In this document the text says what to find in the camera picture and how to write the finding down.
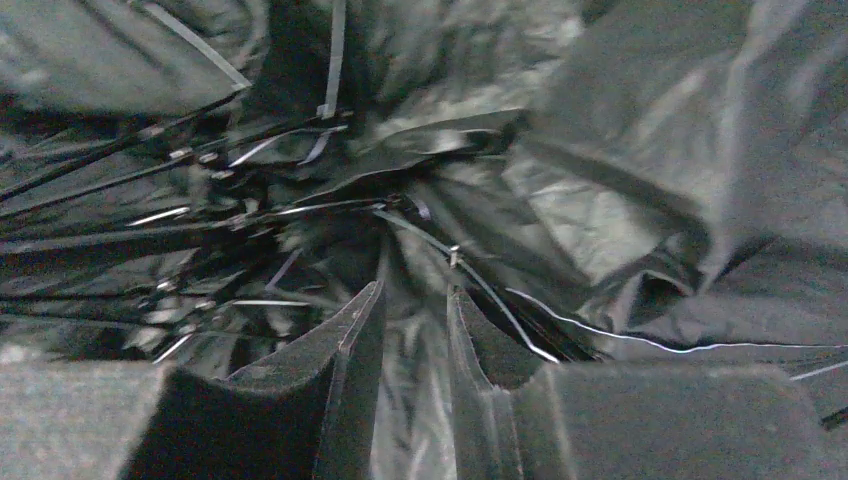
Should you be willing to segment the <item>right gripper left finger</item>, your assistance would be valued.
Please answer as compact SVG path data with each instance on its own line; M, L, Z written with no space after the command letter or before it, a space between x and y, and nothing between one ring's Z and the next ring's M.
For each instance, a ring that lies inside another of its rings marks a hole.
M1 369L5 479L365 479L384 285L224 380L173 364Z

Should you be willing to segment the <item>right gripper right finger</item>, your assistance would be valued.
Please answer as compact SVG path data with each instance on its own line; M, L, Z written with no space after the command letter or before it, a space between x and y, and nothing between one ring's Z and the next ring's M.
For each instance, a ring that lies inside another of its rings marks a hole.
M847 436L763 364L549 363L447 297L461 479L843 479Z

